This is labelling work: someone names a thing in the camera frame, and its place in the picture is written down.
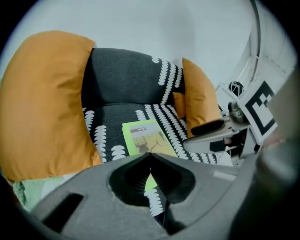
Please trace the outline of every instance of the black slot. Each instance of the black slot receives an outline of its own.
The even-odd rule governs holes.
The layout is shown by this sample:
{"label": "black slot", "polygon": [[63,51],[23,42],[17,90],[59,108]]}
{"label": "black slot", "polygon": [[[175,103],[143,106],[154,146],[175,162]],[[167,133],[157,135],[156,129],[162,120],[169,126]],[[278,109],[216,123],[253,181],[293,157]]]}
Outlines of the black slot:
{"label": "black slot", "polygon": [[83,196],[80,194],[69,194],[50,214],[43,223],[53,231],[60,233],[66,222],[69,220]]}

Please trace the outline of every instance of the white wall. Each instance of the white wall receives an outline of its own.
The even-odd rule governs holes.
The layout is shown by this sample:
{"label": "white wall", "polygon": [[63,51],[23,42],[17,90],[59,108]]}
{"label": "white wall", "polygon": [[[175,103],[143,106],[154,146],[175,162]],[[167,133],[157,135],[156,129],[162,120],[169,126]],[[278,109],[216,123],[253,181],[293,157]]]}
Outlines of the white wall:
{"label": "white wall", "polygon": [[199,65],[215,86],[238,63],[252,29],[248,0],[40,0],[25,15],[0,57],[0,77],[30,34],[64,30],[97,47],[134,50]]}

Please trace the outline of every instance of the orange pillow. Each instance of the orange pillow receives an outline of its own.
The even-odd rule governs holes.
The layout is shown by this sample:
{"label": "orange pillow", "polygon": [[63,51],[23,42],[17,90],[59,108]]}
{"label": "orange pillow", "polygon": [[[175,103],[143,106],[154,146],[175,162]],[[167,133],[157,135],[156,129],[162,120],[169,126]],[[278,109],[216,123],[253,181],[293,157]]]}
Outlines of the orange pillow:
{"label": "orange pillow", "polygon": [[62,176],[101,163],[81,106],[93,45],[47,31],[15,52],[0,88],[0,166],[8,180]]}
{"label": "orange pillow", "polygon": [[217,96],[212,82],[193,62],[182,58],[185,85],[187,137],[191,129],[203,123],[220,119]]}
{"label": "orange pillow", "polygon": [[183,93],[173,93],[176,113],[179,119],[183,119],[186,116],[185,96]]}

